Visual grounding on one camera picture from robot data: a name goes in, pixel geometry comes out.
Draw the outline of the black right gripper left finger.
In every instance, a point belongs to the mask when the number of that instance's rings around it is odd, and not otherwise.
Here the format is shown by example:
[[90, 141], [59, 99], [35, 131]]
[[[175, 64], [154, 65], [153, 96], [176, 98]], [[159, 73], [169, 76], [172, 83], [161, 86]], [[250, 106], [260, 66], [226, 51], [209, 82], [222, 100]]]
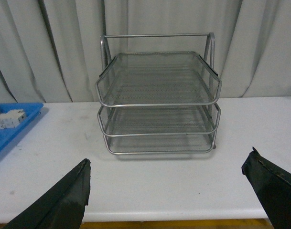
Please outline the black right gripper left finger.
[[82, 160], [5, 229], [78, 229], [90, 195], [91, 165]]

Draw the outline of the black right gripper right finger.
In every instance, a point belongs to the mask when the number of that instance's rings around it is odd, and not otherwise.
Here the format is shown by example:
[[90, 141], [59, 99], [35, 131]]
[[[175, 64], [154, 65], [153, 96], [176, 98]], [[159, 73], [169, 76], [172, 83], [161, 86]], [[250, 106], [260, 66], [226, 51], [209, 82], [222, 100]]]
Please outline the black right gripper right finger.
[[275, 229], [291, 229], [291, 173], [253, 148], [243, 163], [245, 175]]

